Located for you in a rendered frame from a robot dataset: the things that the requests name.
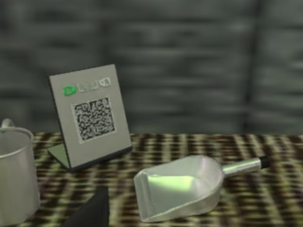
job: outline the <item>payment qr code sign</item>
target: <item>payment qr code sign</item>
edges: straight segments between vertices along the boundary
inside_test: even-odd
[[[80,143],[116,132],[109,97],[71,106]]]

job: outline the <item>mug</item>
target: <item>mug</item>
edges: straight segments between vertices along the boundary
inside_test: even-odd
[[[33,134],[5,119],[0,128],[0,227],[20,224],[40,207]]]

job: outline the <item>scoop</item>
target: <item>scoop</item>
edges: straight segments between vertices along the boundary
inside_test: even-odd
[[[140,219],[161,222],[210,212],[219,202],[225,177],[269,166],[267,157],[221,166],[207,156],[188,156],[143,169],[134,177]]]

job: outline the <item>table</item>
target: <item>table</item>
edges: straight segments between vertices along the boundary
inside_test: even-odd
[[[75,174],[46,149],[62,143],[59,133],[34,140],[42,205],[18,227],[59,227],[100,186],[109,187],[111,227],[300,227],[303,226],[303,136],[132,134],[134,150]],[[208,214],[144,224],[139,220],[133,177],[146,167],[188,155],[222,164],[267,155],[272,167],[227,178],[219,205]]]

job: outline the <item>white border of qr code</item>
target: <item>white border of qr code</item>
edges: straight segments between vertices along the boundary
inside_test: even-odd
[[[75,105],[82,104],[82,103],[89,103],[89,102],[92,102],[92,101],[97,101],[97,100],[100,100],[100,99],[102,99],[102,98],[108,98],[108,102],[109,102],[110,111],[111,111],[111,114],[112,114],[112,118],[113,118],[113,123],[114,123],[114,126],[115,126],[115,130],[114,130],[114,131],[111,131],[111,132],[109,132],[109,133],[106,133],[106,134],[103,134],[103,135],[100,135],[100,136],[91,138],[91,139],[89,139],[89,140],[83,140],[83,139],[81,138],[80,130],[79,130],[79,127],[78,127],[78,124],[77,124],[77,119],[76,119],[76,116],[75,116],[74,106],[75,106]],[[95,140],[95,139],[98,139],[98,138],[101,138],[101,137],[104,137],[104,136],[107,136],[107,135],[110,135],[110,134],[113,134],[113,133],[116,133],[116,132],[117,132],[117,126],[116,126],[115,117],[114,117],[114,113],[113,113],[113,110],[112,110],[112,103],[111,103],[111,101],[110,101],[110,98],[109,98],[109,96],[105,96],[105,97],[102,97],[102,98],[97,98],[97,99],[89,100],[89,101],[82,102],[82,103],[71,104],[71,112],[72,112],[73,120],[74,120],[76,129],[77,129],[77,135],[78,135],[78,139],[79,139],[79,143],[80,143],[80,144],[83,144],[83,143],[86,143],[86,142],[90,142],[90,141],[92,141],[92,140]]]

